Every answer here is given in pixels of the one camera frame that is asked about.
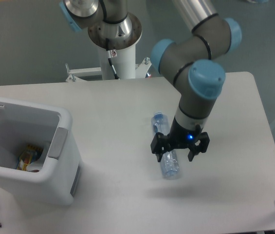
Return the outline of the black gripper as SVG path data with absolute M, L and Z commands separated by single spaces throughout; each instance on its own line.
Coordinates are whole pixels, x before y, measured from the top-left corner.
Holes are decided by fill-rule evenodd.
M 173 119 L 171 129 L 168 135 L 157 132 L 150 144 L 151 152 L 156 156 L 157 162 L 161 162 L 163 154 L 168 149 L 185 149 L 188 148 L 188 160 L 199 153 L 207 151 L 210 138 L 207 132 L 202 132 L 200 124 L 194 123 L 193 128 L 185 128 L 181 126 L 176 118 Z

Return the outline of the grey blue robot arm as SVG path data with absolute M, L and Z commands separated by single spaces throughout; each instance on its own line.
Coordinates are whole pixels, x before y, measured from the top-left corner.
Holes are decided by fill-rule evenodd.
M 163 39 L 151 51 L 153 67 L 181 94 L 168 134 L 156 133 L 151 151 L 158 160 L 174 149 L 189 149 L 188 159 L 204 153 L 209 136 L 203 131 L 221 94 L 225 71 L 214 59 L 236 49 L 242 40 L 239 24 L 222 19 L 209 0 L 176 0 L 192 37 L 180 44 Z M 128 11 L 125 0 L 62 0 L 60 9 L 72 30 L 88 30 L 100 52 L 103 79 L 136 78 L 134 48 L 141 23 Z

